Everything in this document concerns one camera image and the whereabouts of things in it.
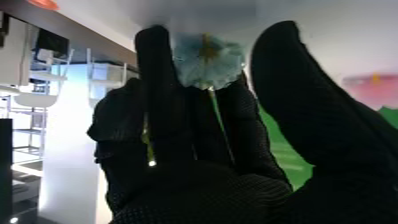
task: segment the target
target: wall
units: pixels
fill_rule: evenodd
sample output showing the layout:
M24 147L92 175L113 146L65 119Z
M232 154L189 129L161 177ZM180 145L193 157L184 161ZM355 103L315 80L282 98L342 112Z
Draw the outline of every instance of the wall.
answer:
M10 18L8 35L0 48L0 84L26 85L33 27Z
M72 65L54 106L47 111L44 177L38 215L60 224L106 223L104 181L93 164L93 141L86 137L92 121L86 66ZM97 210L104 211L97 220Z

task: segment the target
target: black glove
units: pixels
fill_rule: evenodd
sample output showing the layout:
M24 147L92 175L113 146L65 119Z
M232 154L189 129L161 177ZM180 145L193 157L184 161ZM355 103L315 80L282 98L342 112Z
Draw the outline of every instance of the black glove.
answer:
M395 223L398 131L333 84L291 21L266 29L250 66L262 108L314 165L282 223Z

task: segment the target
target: shelf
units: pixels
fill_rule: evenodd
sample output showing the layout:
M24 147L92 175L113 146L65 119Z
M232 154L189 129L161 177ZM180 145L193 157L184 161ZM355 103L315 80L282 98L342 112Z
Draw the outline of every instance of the shelf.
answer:
M40 135L42 131L37 129L13 129L13 132L31 134L31 135Z

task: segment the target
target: light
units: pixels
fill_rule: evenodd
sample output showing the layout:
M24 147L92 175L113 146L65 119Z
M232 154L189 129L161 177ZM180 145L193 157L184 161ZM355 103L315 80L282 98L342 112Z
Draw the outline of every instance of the light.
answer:
M15 217L8 220L8 223L17 223L17 218Z
M58 10L58 5L53 0L28 0L28 3L47 10Z
M156 166L156 162L154 161L148 162L148 166Z
M19 166L15 164L10 166L10 169L13 171L21 172L21 173L26 173L28 175L33 175L37 177L42 177L42 171L38 171L35 169L29 169L29 168L26 168L26 167L22 167L22 166Z

